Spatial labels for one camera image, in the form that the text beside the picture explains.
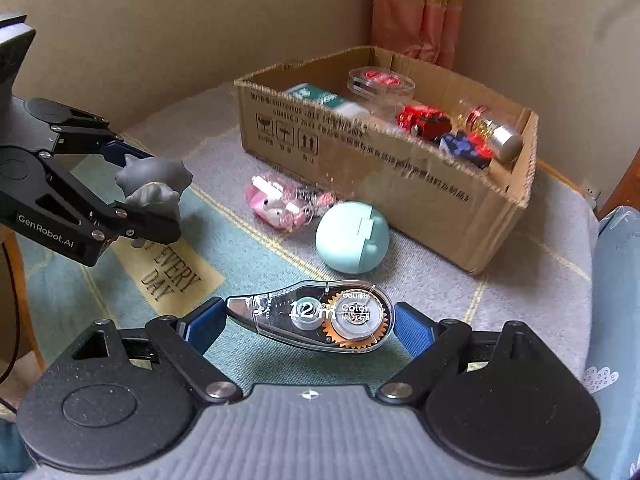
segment pink keychain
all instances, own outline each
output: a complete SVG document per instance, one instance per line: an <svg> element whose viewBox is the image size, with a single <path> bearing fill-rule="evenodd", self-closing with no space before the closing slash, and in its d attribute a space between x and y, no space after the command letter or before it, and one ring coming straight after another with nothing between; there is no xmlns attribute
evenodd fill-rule
<svg viewBox="0 0 640 480"><path fill-rule="evenodd" d="M298 187L271 173L254 176L244 198L265 222L289 232L309 224L314 216L322 216L335 203L333 193Z"/></svg>

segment transparent round container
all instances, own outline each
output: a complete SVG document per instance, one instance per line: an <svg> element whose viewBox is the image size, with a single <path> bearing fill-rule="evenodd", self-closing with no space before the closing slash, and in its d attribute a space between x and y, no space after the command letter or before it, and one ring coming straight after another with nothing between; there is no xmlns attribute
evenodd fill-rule
<svg viewBox="0 0 640 480"><path fill-rule="evenodd" d="M468 136L481 136L502 163L513 162L522 151L524 140L499 114L485 105L460 100L460 127Z"/></svg>
<svg viewBox="0 0 640 480"><path fill-rule="evenodd" d="M347 87L365 99L365 106L376 117L392 124L415 92L412 79L377 66L352 69Z"/></svg>

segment pink curtain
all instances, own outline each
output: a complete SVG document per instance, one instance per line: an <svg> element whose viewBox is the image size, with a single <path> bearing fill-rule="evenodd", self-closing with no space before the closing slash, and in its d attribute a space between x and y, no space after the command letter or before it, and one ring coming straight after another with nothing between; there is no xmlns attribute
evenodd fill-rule
<svg viewBox="0 0 640 480"><path fill-rule="evenodd" d="M374 45L446 68L453 65L462 0L374 0Z"/></svg>

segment screw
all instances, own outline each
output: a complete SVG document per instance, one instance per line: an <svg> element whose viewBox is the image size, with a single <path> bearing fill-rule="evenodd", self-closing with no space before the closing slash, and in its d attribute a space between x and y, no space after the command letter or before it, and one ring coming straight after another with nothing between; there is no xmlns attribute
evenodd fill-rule
<svg viewBox="0 0 640 480"><path fill-rule="evenodd" d="M382 386L380 391L387 399L406 399L414 389L407 383L389 383Z"/></svg>
<svg viewBox="0 0 640 480"><path fill-rule="evenodd" d="M206 392L209 397L214 399L228 399L235 394L238 388L229 381L217 381L207 386Z"/></svg>

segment gray squishy toy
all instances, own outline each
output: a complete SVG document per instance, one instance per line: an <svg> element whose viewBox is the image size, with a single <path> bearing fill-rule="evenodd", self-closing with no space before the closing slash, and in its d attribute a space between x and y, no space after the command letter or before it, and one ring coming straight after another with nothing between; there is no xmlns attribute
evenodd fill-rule
<svg viewBox="0 0 640 480"><path fill-rule="evenodd" d="M152 156L137 158L125 155L125 166L116 173L116 184L124 192L127 204L143 207L147 211L180 221L178 203L182 192L191 185L193 175L180 159ZM142 238L131 245L140 248Z"/></svg>

